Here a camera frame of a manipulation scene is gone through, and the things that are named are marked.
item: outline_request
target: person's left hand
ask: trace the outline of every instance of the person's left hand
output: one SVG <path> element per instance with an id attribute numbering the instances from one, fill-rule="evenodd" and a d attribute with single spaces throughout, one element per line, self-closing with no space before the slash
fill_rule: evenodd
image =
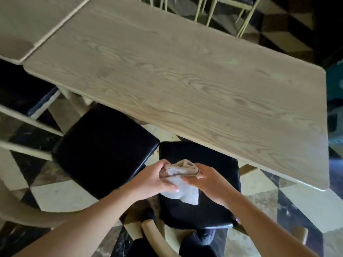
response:
<path id="1" fill-rule="evenodd" d="M 137 200 L 146 199 L 164 191 L 177 192 L 179 188 L 176 185 L 160 179 L 160 171 L 165 164 L 170 163 L 166 159 L 162 159 L 147 166 L 125 184 L 126 188 L 135 192 Z"/>

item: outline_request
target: towel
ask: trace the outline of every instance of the towel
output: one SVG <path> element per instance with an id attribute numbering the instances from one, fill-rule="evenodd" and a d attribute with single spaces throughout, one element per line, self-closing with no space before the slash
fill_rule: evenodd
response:
<path id="1" fill-rule="evenodd" d="M 187 204 L 197 205 L 199 203 L 199 189 L 184 183 L 181 177 L 198 177 L 199 170 L 189 160 L 181 160 L 175 164 L 166 164 L 161 170 L 160 178 L 178 186 L 178 192 L 163 192 L 163 196 L 171 199 L 180 199 Z"/>

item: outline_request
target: teal object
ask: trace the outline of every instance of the teal object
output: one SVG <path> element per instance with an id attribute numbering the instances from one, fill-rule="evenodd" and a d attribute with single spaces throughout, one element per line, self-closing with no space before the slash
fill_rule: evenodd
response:
<path id="1" fill-rule="evenodd" d="M 343 60 L 326 69 L 327 101 L 343 99 Z"/>

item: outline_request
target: person's right hand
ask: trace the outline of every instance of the person's right hand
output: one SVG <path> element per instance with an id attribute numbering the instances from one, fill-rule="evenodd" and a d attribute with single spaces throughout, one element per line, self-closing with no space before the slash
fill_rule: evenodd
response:
<path id="1" fill-rule="evenodd" d="M 234 187 L 214 168 L 200 163 L 195 163 L 195 165 L 199 168 L 200 176 L 198 178 L 182 177 L 182 180 L 203 191 L 212 201 L 227 207 L 224 195 L 227 194 L 228 189 L 234 189 Z"/>

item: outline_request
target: wooden tabletop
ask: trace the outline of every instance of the wooden tabletop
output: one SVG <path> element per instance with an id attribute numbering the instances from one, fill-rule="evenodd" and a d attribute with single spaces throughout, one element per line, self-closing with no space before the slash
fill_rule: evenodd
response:
<path id="1" fill-rule="evenodd" d="M 89 0 L 1 0 L 0 58 L 20 64 Z"/>
<path id="2" fill-rule="evenodd" d="M 289 180 L 329 187 L 325 72 L 313 64 L 135 0 L 91 0 L 24 68 Z"/>

